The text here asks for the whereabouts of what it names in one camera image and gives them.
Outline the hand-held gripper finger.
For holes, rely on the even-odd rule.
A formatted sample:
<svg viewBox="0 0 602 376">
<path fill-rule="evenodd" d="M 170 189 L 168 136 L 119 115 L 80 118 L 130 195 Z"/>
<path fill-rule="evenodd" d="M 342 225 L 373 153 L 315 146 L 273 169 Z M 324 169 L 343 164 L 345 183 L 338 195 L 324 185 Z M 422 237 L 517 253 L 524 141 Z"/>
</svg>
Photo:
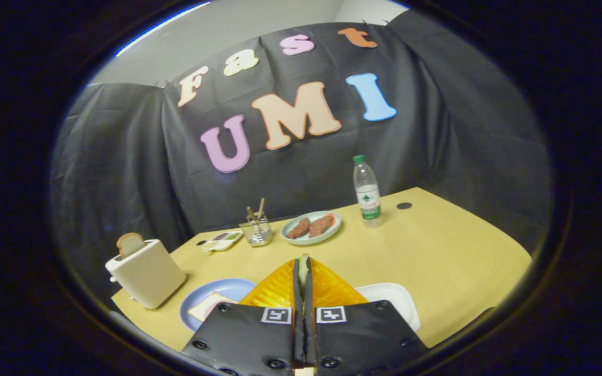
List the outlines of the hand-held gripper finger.
<svg viewBox="0 0 602 376">
<path fill-rule="evenodd" d="M 428 352 L 394 300 L 365 298 L 313 258 L 304 266 L 304 362 L 315 375 L 383 375 Z"/>
<path fill-rule="evenodd" d="M 293 375 L 305 360 L 299 261 L 291 260 L 281 269 L 282 276 L 265 284 L 264 291 L 270 293 L 276 285 L 285 303 L 220 302 L 182 354 L 216 374 Z"/>
</svg>

